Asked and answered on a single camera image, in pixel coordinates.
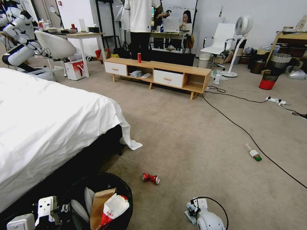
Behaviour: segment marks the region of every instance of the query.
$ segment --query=extension cord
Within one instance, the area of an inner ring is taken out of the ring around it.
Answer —
[[[270,102],[274,102],[278,105],[285,105],[286,102],[281,100],[281,99],[278,99],[278,98],[271,98],[270,96],[266,98],[266,100],[270,101]]]

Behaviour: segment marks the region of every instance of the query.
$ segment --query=floor fan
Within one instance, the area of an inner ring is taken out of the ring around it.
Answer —
[[[237,73],[235,72],[231,72],[234,60],[236,59],[239,47],[241,45],[241,43],[244,41],[244,39],[247,37],[248,33],[250,32],[250,30],[252,29],[253,26],[253,20],[249,17],[249,16],[241,16],[239,17],[239,19],[236,22],[236,35],[242,35],[241,40],[239,41],[239,43],[237,44],[236,50],[234,52],[231,64],[230,64],[230,68],[228,71],[222,71],[221,74],[225,77],[236,77],[238,76]]]

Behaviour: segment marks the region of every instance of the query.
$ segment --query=bed frame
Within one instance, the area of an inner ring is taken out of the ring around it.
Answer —
[[[120,156],[122,155],[122,145],[119,142],[121,138],[122,128],[120,125],[102,134],[90,146],[84,148],[0,213],[0,229],[6,229],[6,224],[14,217],[31,213],[32,204],[37,203],[39,198],[57,196],[60,202],[61,197],[76,180],[99,170],[97,167],[101,162],[97,158],[101,154],[116,152]]]

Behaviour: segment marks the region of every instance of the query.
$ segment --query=long black hair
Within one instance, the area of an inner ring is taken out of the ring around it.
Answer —
[[[183,14],[186,14],[188,16],[188,23],[192,23],[191,12],[190,11],[184,11]]]

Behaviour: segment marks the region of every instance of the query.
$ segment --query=laptop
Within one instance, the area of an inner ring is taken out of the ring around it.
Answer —
[[[169,18],[163,19],[163,30],[164,32],[179,32],[180,22],[179,19]]]

